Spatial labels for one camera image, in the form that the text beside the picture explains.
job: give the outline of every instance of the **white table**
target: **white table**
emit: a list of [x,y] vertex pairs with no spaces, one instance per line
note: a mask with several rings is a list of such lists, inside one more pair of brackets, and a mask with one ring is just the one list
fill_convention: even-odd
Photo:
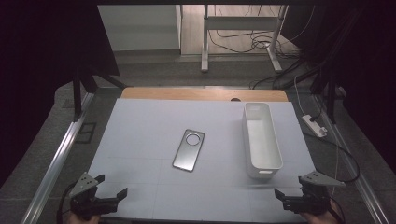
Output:
[[[246,170],[242,102],[119,99],[89,174],[106,175],[97,197],[129,188],[111,217],[300,222],[274,188],[302,195],[298,175],[314,170],[291,103],[271,107],[284,167],[269,181]],[[186,129],[205,133],[192,173],[172,166]]]

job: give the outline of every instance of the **white bin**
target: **white bin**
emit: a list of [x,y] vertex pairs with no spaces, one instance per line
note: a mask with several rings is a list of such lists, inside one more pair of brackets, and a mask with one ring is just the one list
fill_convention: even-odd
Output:
[[243,129],[247,173],[253,178],[271,178],[282,168],[283,161],[270,106],[266,103],[246,103]]

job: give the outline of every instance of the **gray carpet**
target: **gray carpet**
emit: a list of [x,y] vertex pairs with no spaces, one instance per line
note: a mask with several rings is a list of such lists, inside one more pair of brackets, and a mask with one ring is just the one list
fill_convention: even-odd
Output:
[[[120,68],[120,77],[117,79],[133,86],[228,86],[247,89],[252,80],[273,76],[272,65],[265,56],[241,57],[212,57],[209,72],[200,72],[199,57],[180,57],[176,55],[136,55],[116,54]],[[282,60],[281,64],[287,67],[294,60]],[[301,74],[304,66],[285,76],[281,82],[292,80],[294,75]],[[308,87],[312,79],[300,83],[299,91],[304,112],[316,115],[319,107]],[[110,87],[111,84],[97,78],[101,87]],[[271,89],[272,83],[262,83],[258,89]],[[287,90],[288,97],[293,102],[297,117],[302,115],[297,104],[294,88]],[[55,211],[65,187],[75,181],[82,172],[87,171],[94,153],[99,145],[101,136],[106,127],[115,99],[120,96],[120,90],[101,88],[95,95],[90,112],[85,119],[84,129],[96,124],[92,138],[83,133],[78,136],[68,159],[61,172],[60,178],[49,196],[38,223],[55,223]],[[0,189],[0,220],[2,223],[19,223],[30,201],[32,200],[42,177],[44,176],[56,149],[62,142],[64,134],[73,118],[73,95],[71,84],[57,90],[55,104],[49,113],[40,133],[30,146],[28,152],[15,169],[6,184]],[[342,101],[336,102],[335,118],[337,127],[345,138],[352,154],[361,166],[370,184],[373,186],[390,223],[396,221],[393,208],[396,205],[396,177],[388,168],[375,148],[356,126],[342,107]],[[322,118],[318,123],[323,125]],[[301,121],[303,132],[309,129]],[[335,174],[336,153],[331,144],[319,141],[309,135],[305,140],[310,150],[314,164],[329,175]],[[334,142],[329,136],[326,140]],[[339,178],[350,178],[343,161],[339,160],[337,172]],[[346,188],[337,188],[334,198],[342,205],[346,213],[347,223],[374,223],[365,202],[354,184]]]

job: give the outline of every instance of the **wall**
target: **wall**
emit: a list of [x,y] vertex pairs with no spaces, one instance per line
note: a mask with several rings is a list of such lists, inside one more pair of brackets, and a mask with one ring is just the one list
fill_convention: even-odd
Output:
[[111,48],[180,49],[180,6],[99,6]]

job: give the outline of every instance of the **wooden board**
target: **wooden board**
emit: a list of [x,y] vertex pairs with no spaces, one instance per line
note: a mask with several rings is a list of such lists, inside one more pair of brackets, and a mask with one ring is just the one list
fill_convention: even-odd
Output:
[[231,101],[233,98],[238,98],[243,102],[289,101],[284,91],[185,88],[126,88],[122,92],[121,98],[204,101]]

